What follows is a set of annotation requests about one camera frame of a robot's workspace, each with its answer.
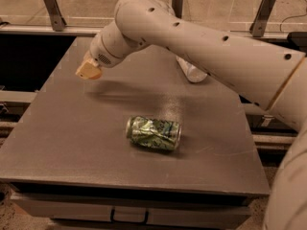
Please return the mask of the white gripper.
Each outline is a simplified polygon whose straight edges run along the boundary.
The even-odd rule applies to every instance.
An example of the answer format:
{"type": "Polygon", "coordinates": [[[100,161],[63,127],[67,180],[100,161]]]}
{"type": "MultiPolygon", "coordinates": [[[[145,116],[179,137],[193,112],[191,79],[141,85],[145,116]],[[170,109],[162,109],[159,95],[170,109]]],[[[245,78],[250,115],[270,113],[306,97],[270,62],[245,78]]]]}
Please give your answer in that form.
{"type": "Polygon", "coordinates": [[[84,61],[76,75],[84,80],[96,80],[102,76],[101,67],[112,68],[128,55],[149,46],[145,41],[134,41],[124,36],[115,22],[103,27],[92,39],[84,61]]]}

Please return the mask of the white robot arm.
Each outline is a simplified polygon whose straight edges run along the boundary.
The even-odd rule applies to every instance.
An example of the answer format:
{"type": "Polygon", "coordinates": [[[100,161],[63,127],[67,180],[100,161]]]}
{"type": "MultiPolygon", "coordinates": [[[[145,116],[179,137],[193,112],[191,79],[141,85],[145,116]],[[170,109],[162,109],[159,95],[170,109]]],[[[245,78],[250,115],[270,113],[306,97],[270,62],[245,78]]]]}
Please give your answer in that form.
{"type": "Polygon", "coordinates": [[[272,184],[263,230],[307,230],[304,53],[184,21],[162,1],[118,0],[113,21],[96,34],[77,74],[95,80],[149,45],[187,60],[297,131],[272,184]]]}

